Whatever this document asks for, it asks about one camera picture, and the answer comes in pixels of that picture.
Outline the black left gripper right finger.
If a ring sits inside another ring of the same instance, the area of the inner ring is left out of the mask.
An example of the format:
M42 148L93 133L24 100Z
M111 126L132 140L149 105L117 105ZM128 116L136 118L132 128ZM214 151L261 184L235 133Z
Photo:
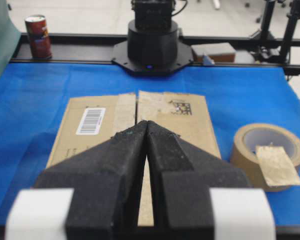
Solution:
M243 170L147 123L154 223L169 240L273 240L264 191Z

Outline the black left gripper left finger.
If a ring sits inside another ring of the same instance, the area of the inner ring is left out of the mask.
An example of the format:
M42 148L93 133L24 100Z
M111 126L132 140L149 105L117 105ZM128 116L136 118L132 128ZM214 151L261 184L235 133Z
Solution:
M7 240L112 240L138 224L147 122L43 170L18 194Z

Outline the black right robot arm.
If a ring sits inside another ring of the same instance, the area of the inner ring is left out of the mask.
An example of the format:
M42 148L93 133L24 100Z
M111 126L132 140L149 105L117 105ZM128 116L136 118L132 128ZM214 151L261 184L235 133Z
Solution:
M127 41L115 47L113 61L138 74L167 74L193 61L190 47L178 39L172 20L175 1L133 0L135 19ZM274 240L276 227L260 188L210 187L216 240Z

